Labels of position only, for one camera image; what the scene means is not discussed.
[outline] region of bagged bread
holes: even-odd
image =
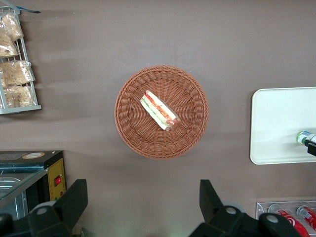
[[[0,57],[13,57],[19,55],[15,43],[0,30]]]
[[[30,86],[10,86],[7,90],[15,95],[18,107],[36,105]]]
[[[20,24],[15,18],[15,13],[8,12],[7,14],[5,14],[2,17],[2,24],[4,26],[6,34],[11,38],[13,42],[24,36]]]
[[[34,81],[31,63],[25,60],[1,63],[0,70],[3,71],[2,78],[7,86],[22,85]]]

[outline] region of bottle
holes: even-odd
[[[305,220],[316,231],[316,212],[307,206],[300,206],[296,210],[296,214],[299,218]]]
[[[272,204],[269,207],[268,212],[285,217],[302,237],[310,237],[310,234],[307,232],[305,227],[293,216],[288,214],[279,204]]]
[[[312,142],[316,142],[316,134],[312,134],[308,131],[301,131],[296,136],[296,141],[301,145],[305,145],[305,140],[308,139]]]

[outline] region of round wicker basket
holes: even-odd
[[[142,107],[150,90],[181,119],[172,131],[162,130]],[[201,85],[172,66],[154,66],[133,75],[120,90],[115,123],[124,142],[135,152],[154,159],[183,155],[203,136],[208,122],[208,101]]]

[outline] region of sticker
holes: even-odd
[[[35,159],[35,158],[42,157],[44,155],[45,155],[45,153],[43,153],[43,152],[29,153],[29,154],[23,156],[22,158],[23,159]]]

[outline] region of white tray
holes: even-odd
[[[296,142],[316,134],[316,87],[260,89],[252,97],[250,158],[255,164],[316,162]]]

